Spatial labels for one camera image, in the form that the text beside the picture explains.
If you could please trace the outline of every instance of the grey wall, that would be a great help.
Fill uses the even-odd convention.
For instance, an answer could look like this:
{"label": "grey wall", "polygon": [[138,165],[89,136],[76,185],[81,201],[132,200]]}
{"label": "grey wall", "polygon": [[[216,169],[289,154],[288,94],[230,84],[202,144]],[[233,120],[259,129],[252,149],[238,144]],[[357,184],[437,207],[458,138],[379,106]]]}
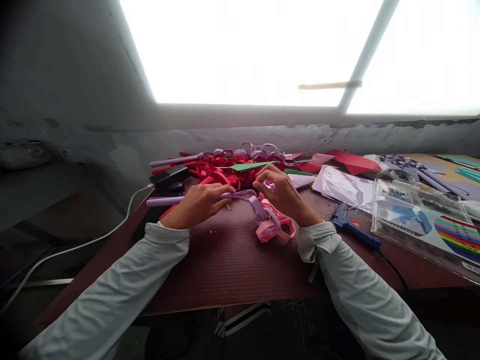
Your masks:
{"label": "grey wall", "polygon": [[[241,118],[223,108],[216,121],[224,128],[205,128],[208,119],[193,108],[165,110],[152,100],[115,0],[32,1],[15,14],[1,54],[0,141],[52,144],[69,161],[95,169],[125,207],[148,183],[150,161],[179,151],[237,149],[243,141],[308,154],[341,149],[480,155],[476,120],[392,122],[377,116],[364,125],[352,124],[365,120],[355,117],[340,125],[343,118],[328,111],[318,116],[286,109],[279,119],[298,117],[299,124],[313,125],[225,128]],[[242,115],[249,124],[258,113]],[[179,128],[202,129],[174,130],[175,119],[182,121]]]}

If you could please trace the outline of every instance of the tape roll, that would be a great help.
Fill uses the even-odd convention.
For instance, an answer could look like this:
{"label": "tape roll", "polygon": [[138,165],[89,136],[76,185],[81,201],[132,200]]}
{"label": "tape roll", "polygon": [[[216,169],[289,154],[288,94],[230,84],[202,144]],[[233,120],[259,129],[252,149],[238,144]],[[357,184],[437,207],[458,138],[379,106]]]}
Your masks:
{"label": "tape roll", "polygon": [[388,175],[393,179],[407,184],[415,184],[417,180],[410,174],[402,169],[390,169]]}

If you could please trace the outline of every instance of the desk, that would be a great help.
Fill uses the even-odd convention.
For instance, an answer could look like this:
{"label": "desk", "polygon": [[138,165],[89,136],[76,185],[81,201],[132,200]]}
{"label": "desk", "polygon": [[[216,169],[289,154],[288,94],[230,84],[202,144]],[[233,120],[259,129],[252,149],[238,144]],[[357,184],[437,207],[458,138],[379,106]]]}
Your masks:
{"label": "desk", "polygon": [[[191,178],[187,187],[197,180]],[[338,203],[311,188],[300,195],[324,220]],[[308,282],[312,264],[305,264],[297,254],[297,237],[287,246],[275,241],[260,243],[250,205],[236,200],[232,211],[222,209],[216,216],[194,226],[190,250],[170,273],[165,283],[142,312],[142,316],[215,308],[280,299],[324,297],[323,279],[318,272],[313,284]],[[38,324],[54,321],[95,279],[131,247],[131,236],[147,214],[145,201],[123,226],[107,241],[70,285],[45,309]],[[355,209],[348,213],[369,230],[371,217]],[[378,255],[347,233],[343,240],[394,289],[402,284],[390,266]],[[411,289],[467,287],[471,283],[433,263],[389,242],[383,252],[403,275]]]}

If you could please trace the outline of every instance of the black and white stripe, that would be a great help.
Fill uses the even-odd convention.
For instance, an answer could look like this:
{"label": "black and white stripe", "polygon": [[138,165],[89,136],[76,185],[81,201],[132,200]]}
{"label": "black and white stripe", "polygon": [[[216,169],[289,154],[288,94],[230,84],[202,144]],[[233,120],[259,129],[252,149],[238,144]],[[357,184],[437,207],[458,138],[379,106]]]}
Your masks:
{"label": "black and white stripe", "polygon": [[270,303],[270,301],[258,302],[256,304],[253,304],[252,306],[247,307],[245,310],[239,312],[231,319],[225,321],[222,326],[224,335],[229,336],[234,334],[235,332],[247,326],[252,321],[265,313],[268,313],[270,315],[271,308],[272,304]]}

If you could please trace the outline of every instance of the window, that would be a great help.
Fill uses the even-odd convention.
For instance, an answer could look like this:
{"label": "window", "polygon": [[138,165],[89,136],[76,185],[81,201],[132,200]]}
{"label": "window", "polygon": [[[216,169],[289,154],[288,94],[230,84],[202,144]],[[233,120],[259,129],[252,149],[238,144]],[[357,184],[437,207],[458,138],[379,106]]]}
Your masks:
{"label": "window", "polygon": [[[161,105],[318,107],[336,119],[480,113],[475,0],[120,4]],[[349,80],[362,86],[298,89]]]}
{"label": "window", "polygon": [[336,107],[382,1],[120,3],[158,103]]}
{"label": "window", "polygon": [[400,1],[350,114],[480,113],[480,2]]}

